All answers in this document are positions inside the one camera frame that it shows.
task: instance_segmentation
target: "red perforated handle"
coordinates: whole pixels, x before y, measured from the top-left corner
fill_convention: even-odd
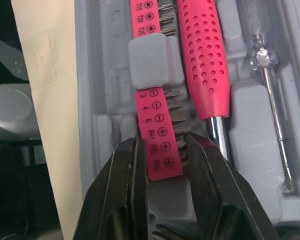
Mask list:
[[[227,117],[230,79],[216,4],[177,0],[185,73],[200,120]]]

